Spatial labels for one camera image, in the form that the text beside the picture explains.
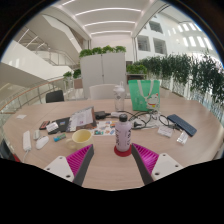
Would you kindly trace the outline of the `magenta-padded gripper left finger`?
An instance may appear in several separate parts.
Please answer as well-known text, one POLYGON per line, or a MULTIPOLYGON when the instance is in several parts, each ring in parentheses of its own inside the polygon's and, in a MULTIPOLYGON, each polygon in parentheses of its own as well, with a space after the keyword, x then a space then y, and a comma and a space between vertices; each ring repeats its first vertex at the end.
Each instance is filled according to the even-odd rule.
POLYGON ((67 157, 58 156, 45 170, 81 186, 93 155, 93 145, 88 145, 67 157))

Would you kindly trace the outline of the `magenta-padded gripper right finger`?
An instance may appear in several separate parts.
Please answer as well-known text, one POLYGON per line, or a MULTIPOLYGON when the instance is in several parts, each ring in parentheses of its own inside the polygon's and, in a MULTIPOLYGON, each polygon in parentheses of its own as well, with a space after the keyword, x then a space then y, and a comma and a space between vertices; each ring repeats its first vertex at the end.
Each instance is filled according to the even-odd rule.
POLYGON ((135 143, 132 144, 131 152, 145 185, 183 169, 183 166, 167 153, 157 154, 135 143))

